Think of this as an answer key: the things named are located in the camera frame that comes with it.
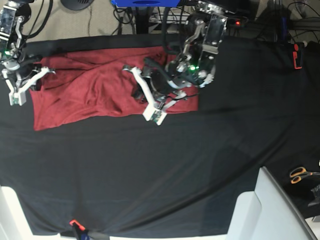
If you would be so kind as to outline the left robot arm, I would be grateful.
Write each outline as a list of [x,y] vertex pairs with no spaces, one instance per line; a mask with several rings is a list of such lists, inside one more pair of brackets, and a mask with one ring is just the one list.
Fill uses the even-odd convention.
[[173,61],[161,65],[150,57],[135,78],[132,97],[157,111],[191,112],[198,109],[199,89],[210,84],[216,74],[216,57],[227,29],[228,16],[237,12],[236,0],[198,0],[195,11],[184,23],[178,42],[167,41],[170,7],[163,10],[161,42]]

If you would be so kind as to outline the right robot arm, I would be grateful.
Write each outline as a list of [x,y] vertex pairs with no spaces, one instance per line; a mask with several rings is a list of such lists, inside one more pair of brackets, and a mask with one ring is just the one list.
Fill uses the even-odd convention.
[[39,29],[33,29],[40,17],[39,10],[28,34],[23,34],[24,25],[31,18],[30,4],[32,0],[8,0],[0,10],[0,78],[8,81],[17,93],[23,87],[32,91],[42,88],[41,77],[38,76],[44,68],[40,61],[41,55],[27,54],[27,41],[36,37],[46,26],[50,17],[53,1],[48,2],[48,10]]

